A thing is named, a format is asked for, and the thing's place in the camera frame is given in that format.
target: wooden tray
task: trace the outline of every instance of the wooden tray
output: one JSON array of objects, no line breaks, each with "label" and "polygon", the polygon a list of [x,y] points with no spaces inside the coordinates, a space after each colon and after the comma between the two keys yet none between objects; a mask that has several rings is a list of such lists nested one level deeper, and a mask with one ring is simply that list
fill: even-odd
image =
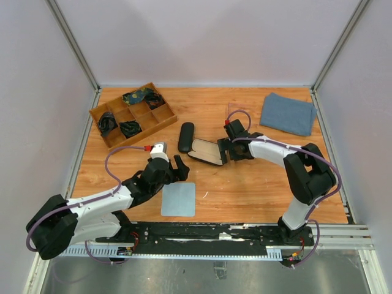
[{"label": "wooden tray", "polygon": [[[145,87],[153,89],[154,92],[159,93],[153,83],[146,84],[139,89]],[[119,96],[107,103],[93,108],[90,110],[90,115],[98,130],[99,119],[107,111],[114,114],[117,124],[126,121],[136,121],[139,123],[141,132],[133,137],[127,139],[118,126],[112,130],[106,138],[102,138],[108,149],[111,151],[120,146],[133,145],[153,133],[175,123],[178,120],[177,116],[173,113],[173,110],[167,101],[164,98],[163,100],[165,102],[163,105],[151,110],[145,101],[128,106],[123,102],[123,97]]]}]

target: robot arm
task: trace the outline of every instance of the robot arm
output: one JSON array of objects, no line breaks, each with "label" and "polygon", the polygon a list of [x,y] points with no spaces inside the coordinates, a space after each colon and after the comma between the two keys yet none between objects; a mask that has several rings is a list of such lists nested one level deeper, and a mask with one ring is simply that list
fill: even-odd
[{"label": "robot arm", "polygon": [[285,168],[294,198],[278,220],[278,226],[282,239],[296,237],[306,225],[315,203],[336,184],[336,178],[326,163],[300,152],[305,150],[323,157],[319,148],[311,143],[306,146],[288,145],[260,133],[250,134],[238,119],[227,122],[224,128],[228,138],[218,140],[223,163],[227,162],[228,151],[231,160],[261,158]]},{"label": "robot arm", "polygon": [[165,184],[185,181],[189,168],[179,155],[175,155],[177,169],[174,169],[166,155],[166,148],[165,143],[156,143],[146,168],[122,182],[120,187],[69,200],[61,195],[52,196],[26,226],[30,232],[45,215],[60,210],[42,221],[32,232],[32,242],[41,258],[47,260],[56,257],[78,242],[115,236],[122,227],[122,215],[116,212],[148,201]]}]

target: folded blue towel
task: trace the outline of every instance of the folded blue towel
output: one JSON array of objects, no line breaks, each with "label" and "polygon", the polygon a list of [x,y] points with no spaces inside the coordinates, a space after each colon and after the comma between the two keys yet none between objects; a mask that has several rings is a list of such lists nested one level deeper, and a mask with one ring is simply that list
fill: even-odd
[{"label": "folded blue towel", "polygon": [[310,136],[316,114],[312,103],[271,93],[265,97],[260,124],[299,136]]}]

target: gray wall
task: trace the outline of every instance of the gray wall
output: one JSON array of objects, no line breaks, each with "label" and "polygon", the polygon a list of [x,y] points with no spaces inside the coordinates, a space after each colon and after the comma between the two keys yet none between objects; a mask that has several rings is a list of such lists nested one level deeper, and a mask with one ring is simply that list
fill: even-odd
[{"label": "gray wall", "polygon": [[103,85],[311,85],[359,0],[58,0]]},{"label": "gray wall", "polygon": [[45,1],[2,1],[0,40],[0,292],[20,294],[25,225],[65,189],[93,90]]},{"label": "gray wall", "polygon": [[373,1],[319,90],[355,216],[392,289],[392,2]]}]

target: wooden tabletop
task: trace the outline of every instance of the wooden tabletop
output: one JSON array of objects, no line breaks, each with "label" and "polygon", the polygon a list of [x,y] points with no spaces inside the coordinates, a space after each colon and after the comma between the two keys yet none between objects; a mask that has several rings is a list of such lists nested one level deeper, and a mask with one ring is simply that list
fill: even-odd
[{"label": "wooden tabletop", "polygon": [[[131,88],[104,88],[99,103],[112,100]],[[325,144],[316,120],[312,135],[300,137],[269,127],[259,126],[264,98],[274,92],[284,97],[311,101],[306,88],[160,88],[159,91],[170,104],[178,122],[137,143],[152,145],[164,141],[170,158],[177,150],[179,130],[182,123],[195,124],[195,138],[216,142],[226,137],[223,125],[228,111],[245,109],[252,116],[250,132],[261,132],[274,140],[288,144],[315,143],[325,157]],[[244,114],[235,114],[247,126]],[[108,149],[92,126],[79,170],[73,197],[83,197],[102,192],[116,185],[107,175],[104,160]],[[288,186],[284,168],[262,159],[229,162],[214,167],[181,155],[190,168],[188,182],[196,184],[196,208],[194,217],[165,217],[160,215],[162,193],[159,192],[146,203],[126,212],[132,221],[176,222],[272,222],[275,223],[287,210],[293,195]],[[110,170],[122,180],[130,178],[147,164],[149,154],[139,150],[124,150],[114,154],[109,161]],[[312,215],[321,223],[347,223],[340,195],[334,195],[320,204]]]}]

